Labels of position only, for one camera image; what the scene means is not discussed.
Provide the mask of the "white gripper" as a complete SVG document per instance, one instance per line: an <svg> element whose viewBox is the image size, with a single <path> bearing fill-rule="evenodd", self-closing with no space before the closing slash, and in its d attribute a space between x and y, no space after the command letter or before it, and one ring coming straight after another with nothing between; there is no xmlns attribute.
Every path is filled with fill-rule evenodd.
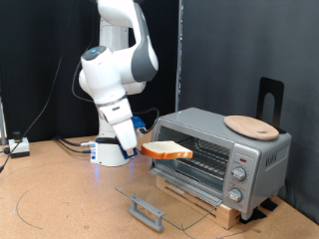
<svg viewBox="0 0 319 239"><path fill-rule="evenodd" d="M127 155L135 155L137 137L132 121L131 106L127 98L116 101L97 101L99 136L115 136Z"/></svg>

